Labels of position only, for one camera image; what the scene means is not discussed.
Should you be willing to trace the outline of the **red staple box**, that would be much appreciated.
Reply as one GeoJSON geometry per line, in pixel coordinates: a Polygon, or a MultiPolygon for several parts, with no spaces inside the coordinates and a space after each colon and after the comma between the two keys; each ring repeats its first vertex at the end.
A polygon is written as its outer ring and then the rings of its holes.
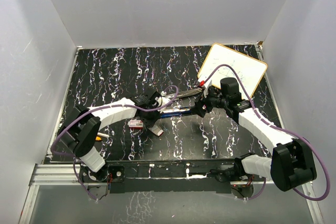
{"type": "Polygon", "coordinates": [[[131,129],[142,129],[144,127],[144,124],[141,120],[130,120],[128,122],[128,126],[131,129]]]}

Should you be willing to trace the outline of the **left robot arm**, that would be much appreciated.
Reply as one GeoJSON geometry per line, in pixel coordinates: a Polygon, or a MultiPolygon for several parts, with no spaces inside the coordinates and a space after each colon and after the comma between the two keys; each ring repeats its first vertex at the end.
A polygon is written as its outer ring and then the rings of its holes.
{"type": "Polygon", "coordinates": [[[108,177],[108,168],[94,146],[99,131],[133,118],[140,118],[146,127],[153,128],[169,102],[165,92],[150,91],[97,107],[78,105],[61,126],[53,145],[62,142],[72,157],[89,168],[91,177],[98,182],[104,181],[108,177]]]}

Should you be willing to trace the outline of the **staple strip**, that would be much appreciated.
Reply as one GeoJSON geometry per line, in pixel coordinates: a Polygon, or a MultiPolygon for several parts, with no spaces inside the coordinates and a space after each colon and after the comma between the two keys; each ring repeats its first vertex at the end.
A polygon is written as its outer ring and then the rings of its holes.
{"type": "Polygon", "coordinates": [[[149,130],[155,134],[156,136],[161,136],[163,134],[163,130],[157,126],[157,125],[154,125],[153,127],[149,128],[149,130]]]}

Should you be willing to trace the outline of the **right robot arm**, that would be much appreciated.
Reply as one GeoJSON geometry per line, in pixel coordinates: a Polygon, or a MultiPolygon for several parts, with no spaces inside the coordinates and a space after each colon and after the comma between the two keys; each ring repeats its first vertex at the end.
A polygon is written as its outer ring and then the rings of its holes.
{"type": "Polygon", "coordinates": [[[247,154],[235,160],[234,174],[240,180],[251,175],[271,179],[281,191],[289,191],[316,179],[311,148],[301,139],[275,129],[274,125],[245,100],[235,78],[223,78],[220,90],[211,81],[200,80],[203,94],[196,100],[199,115],[212,108],[224,109],[226,115],[247,129],[271,153],[271,157],[247,154]]]}

